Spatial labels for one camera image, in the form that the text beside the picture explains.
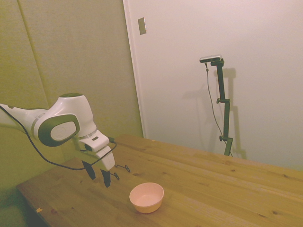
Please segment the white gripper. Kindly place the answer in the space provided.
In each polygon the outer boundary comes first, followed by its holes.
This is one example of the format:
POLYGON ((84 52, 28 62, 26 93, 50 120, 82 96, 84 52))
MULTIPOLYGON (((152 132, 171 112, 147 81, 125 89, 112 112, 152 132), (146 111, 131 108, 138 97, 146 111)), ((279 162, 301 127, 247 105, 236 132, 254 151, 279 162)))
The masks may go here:
POLYGON ((109 147, 109 139, 105 140, 73 140, 77 150, 76 157, 82 160, 83 167, 89 177, 94 180, 96 178, 92 164, 100 168, 103 175, 104 185, 108 188, 111 185, 110 169, 114 167, 115 160, 111 148, 109 147))

